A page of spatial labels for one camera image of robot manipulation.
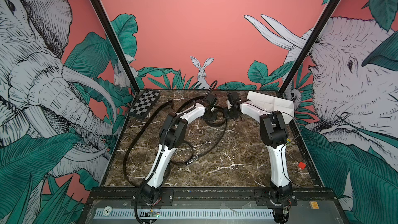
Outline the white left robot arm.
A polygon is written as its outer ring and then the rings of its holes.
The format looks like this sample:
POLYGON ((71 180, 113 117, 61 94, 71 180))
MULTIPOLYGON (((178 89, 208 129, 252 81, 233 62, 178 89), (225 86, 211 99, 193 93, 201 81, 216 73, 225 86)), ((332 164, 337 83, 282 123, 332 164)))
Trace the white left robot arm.
POLYGON ((164 173, 172 155, 183 143, 187 127, 198 118, 203 117, 215 107, 217 96, 208 94, 203 99, 193 102, 188 109, 168 114, 160 131, 160 144, 154 164, 145 180, 141 183, 136 198, 148 205, 154 205, 160 197, 160 189, 164 181, 164 173))

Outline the orange warning sticker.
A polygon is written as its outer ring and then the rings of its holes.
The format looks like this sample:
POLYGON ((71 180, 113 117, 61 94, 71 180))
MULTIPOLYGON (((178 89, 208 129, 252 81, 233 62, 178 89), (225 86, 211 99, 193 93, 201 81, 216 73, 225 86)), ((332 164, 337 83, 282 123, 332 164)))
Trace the orange warning sticker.
POLYGON ((310 201, 309 202, 312 209, 320 209, 319 204, 317 201, 310 201))

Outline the long black belt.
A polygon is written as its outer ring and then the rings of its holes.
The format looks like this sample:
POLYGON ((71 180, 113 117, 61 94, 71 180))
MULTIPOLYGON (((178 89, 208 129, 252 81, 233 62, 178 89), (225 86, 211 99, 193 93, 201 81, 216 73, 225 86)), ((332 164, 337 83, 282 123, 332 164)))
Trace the long black belt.
POLYGON ((136 145, 136 143, 139 141, 139 139, 141 138, 141 136, 144 134, 144 132, 146 131, 146 129, 150 126, 150 124, 152 123, 152 121, 154 120, 154 118, 159 114, 159 112, 161 112, 164 108, 166 107, 170 107, 171 109, 174 108, 174 101, 173 100, 168 100, 167 102, 163 103, 162 105, 160 105, 155 112, 151 115, 151 117, 146 121, 146 123, 144 124, 144 126, 141 128, 141 130, 139 131, 139 133, 137 134, 137 136, 133 139, 133 141, 130 143, 128 149, 125 152, 124 158, 123 158, 123 163, 122 163, 122 170, 123 170, 123 176, 124 178, 127 180, 127 182, 136 187, 136 185, 130 181, 130 178, 127 174, 127 160, 130 156, 130 153, 132 151, 132 149, 134 148, 134 146, 136 145))

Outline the black frame post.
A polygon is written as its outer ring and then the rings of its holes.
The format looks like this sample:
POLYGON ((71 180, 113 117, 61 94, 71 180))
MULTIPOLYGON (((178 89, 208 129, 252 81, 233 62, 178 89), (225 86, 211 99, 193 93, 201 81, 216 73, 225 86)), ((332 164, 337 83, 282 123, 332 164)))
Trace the black frame post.
POLYGON ((90 2, 101 22, 102 27, 105 30, 105 33, 111 43, 113 50, 115 51, 119 61, 121 62, 121 65, 130 81, 130 84, 132 85, 134 93, 139 93, 140 88, 135 80, 135 77, 133 76, 133 73, 131 72, 131 67, 126 60, 121 44, 116 36, 116 33, 113 29, 113 26, 108 18, 108 15, 104 9, 101 0, 90 0, 90 2))
POLYGON ((307 42, 305 43, 304 47, 302 48, 301 52, 299 53, 296 61, 294 62, 287 78, 285 79, 283 85, 279 88, 279 95, 282 96, 289 87, 289 84, 293 80, 295 74, 299 70, 301 64, 303 63, 304 59, 309 54, 311 48, 313 47, 315 41, 317 40, 318 36, 322 33, 324 27, 326 26, 329 18, 335 11, 336 7, 338 6, 341 0, 329 0, 323 10, 319 20, 317 21, 316 25, 313 28, 307 42))

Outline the red cube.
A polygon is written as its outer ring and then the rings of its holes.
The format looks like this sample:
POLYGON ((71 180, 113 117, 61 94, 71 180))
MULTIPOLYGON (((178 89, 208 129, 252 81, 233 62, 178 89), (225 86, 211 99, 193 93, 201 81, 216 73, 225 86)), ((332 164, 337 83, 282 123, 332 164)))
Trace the red cube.
POLYGON ((299 167, 301 170, 304 170, 304 169, 306 168, 306 164, 303 163, 303 162, 300 162, 300 163, 298 164, 298 167, 299 167))

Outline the black frame post right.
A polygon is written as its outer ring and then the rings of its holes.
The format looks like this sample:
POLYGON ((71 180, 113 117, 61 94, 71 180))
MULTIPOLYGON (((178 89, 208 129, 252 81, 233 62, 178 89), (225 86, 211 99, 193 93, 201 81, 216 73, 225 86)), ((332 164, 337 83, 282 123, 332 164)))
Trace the black frame post right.
POLYGON ((289 87, 289 84, 293 80, 295 74, 299 70, 301 64, 303 63, 304 59, 309 54, 311 48, 313 47, 315 41, 317 40, 318 36, 322 33, 324 27, 326 26, 329 18, 335 11, 336 7, 338 6, 341 0, 329 0, 323 10, 319 20, 317 21, 316 25, 313 28, 307 42, 305 43, 304 47, 302 48, 301 52, 299 53, 296 61, 294 62, 287 78, 285 79, 283 85, 279 88, 279 95, 282 96, 289 87))

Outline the black white checkerboard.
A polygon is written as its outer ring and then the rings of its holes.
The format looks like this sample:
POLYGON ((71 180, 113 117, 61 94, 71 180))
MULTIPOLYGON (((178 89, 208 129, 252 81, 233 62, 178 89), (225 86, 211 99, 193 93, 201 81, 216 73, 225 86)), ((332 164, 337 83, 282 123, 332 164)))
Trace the black white checkerboard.
POLYGON ((145 119, 159 97, 159 91, 145 89, 130 108, 129 116, 137 119, 145 119))

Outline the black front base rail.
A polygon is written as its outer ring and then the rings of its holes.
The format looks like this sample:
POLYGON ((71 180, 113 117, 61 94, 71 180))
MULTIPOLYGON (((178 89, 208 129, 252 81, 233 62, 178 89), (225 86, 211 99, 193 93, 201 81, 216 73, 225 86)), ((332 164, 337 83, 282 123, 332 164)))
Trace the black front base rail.
MULTIPOLYGON (((120 201, 130 206, 137 191, 137 187, 97 187, 91 191, 87 204, 120 201)), ((271 189, 266 187, 163 187, 160 192, 161 206, 171 206, 177 201, 255 201, 257 206, 274 205, 271 189)), ((334 198, 330 188, 294 188, 285 204, 334 198)))

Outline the white divided storage box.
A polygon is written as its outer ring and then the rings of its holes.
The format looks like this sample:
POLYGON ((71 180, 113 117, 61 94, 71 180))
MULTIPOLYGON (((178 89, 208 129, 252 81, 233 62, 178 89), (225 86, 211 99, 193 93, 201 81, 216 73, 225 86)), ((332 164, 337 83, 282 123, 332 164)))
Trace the white divided storage box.
POLYGON ((267 112, 280 111, 283 115, 285 124, 289 124, 294 117, 294 103, 267 94, 249 91, 247 99, 257 107, 267 112))

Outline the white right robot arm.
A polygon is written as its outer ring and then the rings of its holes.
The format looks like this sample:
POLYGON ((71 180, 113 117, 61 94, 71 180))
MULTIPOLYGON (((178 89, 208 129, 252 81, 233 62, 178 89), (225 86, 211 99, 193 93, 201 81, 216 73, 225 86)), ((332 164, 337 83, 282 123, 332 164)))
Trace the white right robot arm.
POLYGON ((228 92, 224 116, 235 118, 240 115, 247 115, 259 123, 260 138, 268 150, 271 164, 271 202, 276 206, 291 206, 293 187, 286 162, 289 134, 283 113, 268 103, 259 106, 249 99, 241 98, 237 92, 228 92))

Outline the black frame post left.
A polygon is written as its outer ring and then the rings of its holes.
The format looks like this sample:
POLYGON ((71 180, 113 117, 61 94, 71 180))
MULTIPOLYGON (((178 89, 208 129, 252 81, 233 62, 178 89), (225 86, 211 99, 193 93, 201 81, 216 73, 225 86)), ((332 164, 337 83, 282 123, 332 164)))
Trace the black frame post left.
POLYGON ((116 36, 116 33, 113 29, 113 26, 108 18, 108 15, 104 9, 101 0, 90 0, 90 2, 101 22, 102 27, 105 30, 105 33, 111 43, 113 50, 115 51, 119 61, 121 62, 121 65, 130 81, 130 84, 132 85, 134 93, 139 93, 140 88, 135 80, 135 77, 133 76, 133 73, 131 72, 131 67, 126 60, 121 44, 116 36))

